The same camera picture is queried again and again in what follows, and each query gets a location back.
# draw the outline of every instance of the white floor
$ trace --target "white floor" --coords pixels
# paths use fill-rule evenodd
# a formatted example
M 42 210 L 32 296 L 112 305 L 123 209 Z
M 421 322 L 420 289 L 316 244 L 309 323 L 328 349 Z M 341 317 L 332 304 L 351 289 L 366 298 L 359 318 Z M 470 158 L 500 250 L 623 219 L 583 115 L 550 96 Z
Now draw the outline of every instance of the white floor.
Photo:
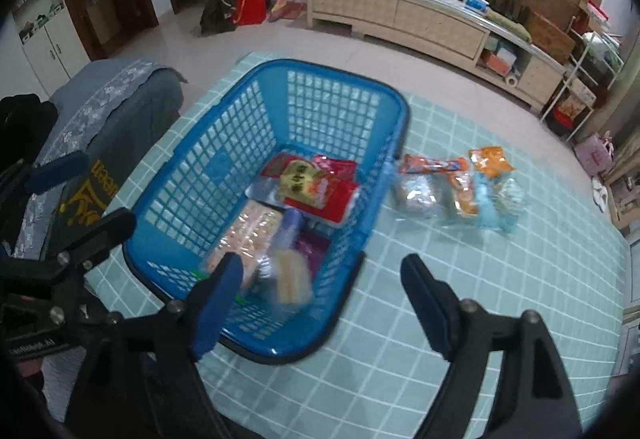
M 591 182 L 573 152 L 542 127 L 536 116 L 517 99 L 461 70 L 393 44 L 368 37 L 357 40 L 344 26 L 323 24 L 308 30 L 305 18 L 201 37 L 201 12 L 200 5 L 165 17 L 159 27 L 142 33 L 116 57 L 149 58 L 180 71 L 190 84 L 184 88 L 183 109 L 222 78 L 239 58 L 253 51 L 356 72 L 398 90 L 420 94 L 475 120 L 554 168 L 577 190 L 591 193 Z

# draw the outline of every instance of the blue plastic basket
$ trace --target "blue plastic basket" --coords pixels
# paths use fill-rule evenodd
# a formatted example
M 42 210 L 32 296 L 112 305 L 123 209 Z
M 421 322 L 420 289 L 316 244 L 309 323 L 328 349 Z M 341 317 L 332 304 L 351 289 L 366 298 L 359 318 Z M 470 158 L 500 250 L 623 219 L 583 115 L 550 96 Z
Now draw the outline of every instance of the blue plastic basket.
M 315 223 L 331 246 L 314 299 L 277 319 L 259 290 L 232 307 L 221 341 L 262 363 L 288 363 L 328 337 L 364 258 L 409 118 L 394 89 L 296 60 L 247 73 L 194 125 L 134 206 L 129 267 L 161 298 L 185 298 L 203 257 L 238 216 L 244 190 L 275 153 L 322 153 L 358 162 L 360 197 L 340 229 Z

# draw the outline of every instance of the screw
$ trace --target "screw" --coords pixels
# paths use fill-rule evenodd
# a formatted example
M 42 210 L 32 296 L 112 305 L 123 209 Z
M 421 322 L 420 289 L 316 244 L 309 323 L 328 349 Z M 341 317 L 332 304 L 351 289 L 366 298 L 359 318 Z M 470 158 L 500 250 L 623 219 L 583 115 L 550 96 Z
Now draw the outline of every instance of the screw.
M 524 316 L 524 319 L 530 324 L 537 324 L 542 319 L 540 313 L 533 309 L 527 309 L 522 313 L 522 316 Z
M 465 313 L 475 313 L 478 310 L 478 302 L 471 300 L 471 298 L 464 298 L 460 300 L 460 308 Z
M 180 300 L 171 300 L 166 305 L 166 310 L 168 310 L 171 314 L 180 314 L 182 311 L 184 311 L 184 303 L 182 303 Z
M 67 251 L 61 251 L 58 253 L 58 263 L 60 265 L 67 266 L 71 262 L 71 256 Z
M 107 313 L 107 316 L 104 320 L 107 322 L 108 325 L 115 325 L 116 323 L 122 321 L 122 313 L 118 311 Z
M 49 318 L 51 318 L 51 321 L 56 325 L 62 325 L 65 322 L 65 311 L 62 310 L 62 307 L 54 305 L 49 310 Z

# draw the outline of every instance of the toilet paper roll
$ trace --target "toilet paper roll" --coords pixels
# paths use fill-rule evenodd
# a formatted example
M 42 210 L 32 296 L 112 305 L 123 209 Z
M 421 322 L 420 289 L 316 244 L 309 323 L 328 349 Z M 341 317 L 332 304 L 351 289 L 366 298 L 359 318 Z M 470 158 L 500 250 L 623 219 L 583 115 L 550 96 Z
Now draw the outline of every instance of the toilet paper roll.
M 513 74 L 513 72 L 510 72 L 509 74 L 507 74 L 504 77 L 504 81 L 509 86 L 517 86 L 518 85 L 518 78 L 517 78 L 517 76 L 515 74 Z

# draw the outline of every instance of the red container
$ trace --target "red container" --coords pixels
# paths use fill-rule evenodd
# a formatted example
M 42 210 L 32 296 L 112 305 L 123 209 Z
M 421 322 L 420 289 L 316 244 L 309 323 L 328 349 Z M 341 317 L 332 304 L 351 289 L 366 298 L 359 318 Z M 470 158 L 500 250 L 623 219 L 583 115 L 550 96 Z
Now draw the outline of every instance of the red container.
M 234 24 L 261 24 L 267 18 L 267 6 L 264 0 L 236 0 L 236 10 L 233 14 Z

